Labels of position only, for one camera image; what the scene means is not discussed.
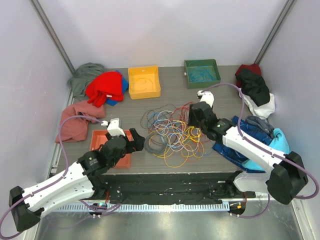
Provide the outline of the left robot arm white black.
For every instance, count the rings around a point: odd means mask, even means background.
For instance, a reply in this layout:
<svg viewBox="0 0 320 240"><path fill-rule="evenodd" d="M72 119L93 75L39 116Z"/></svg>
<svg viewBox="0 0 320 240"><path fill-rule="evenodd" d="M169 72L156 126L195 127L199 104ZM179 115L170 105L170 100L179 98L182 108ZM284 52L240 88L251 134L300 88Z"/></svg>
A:
<svg viewBox="0 0 320 240"><path fill-rule="evenodd" d="M120 133L107 133L107 141L97 149L86 152L67 171L28 188L16 186L9 192L9 206L18 232L35 226L59 207L71 202L95 198L102 199L107 186L102 174L116 166L127 154L142 151L145 138L135 128L129 130L132 137Z"/></svg>

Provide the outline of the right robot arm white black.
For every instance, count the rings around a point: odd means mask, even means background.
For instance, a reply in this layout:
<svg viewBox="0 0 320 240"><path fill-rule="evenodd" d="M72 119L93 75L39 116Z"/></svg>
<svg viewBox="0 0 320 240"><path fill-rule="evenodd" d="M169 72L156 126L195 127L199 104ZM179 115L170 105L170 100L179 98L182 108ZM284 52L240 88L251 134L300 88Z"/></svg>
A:
<svg viewBox="0 0 320 240"><path fill-rule="evenodd" d="M239 173L225 186L230 197L236 198L247 191L261 192L288 205L309 181L299 154L294 151L286 154L263 144L232 121L217 118L212 107L204 101L190 105L188 124L199 128L210 140L241 153L264 170L264 173Z"/></svg>

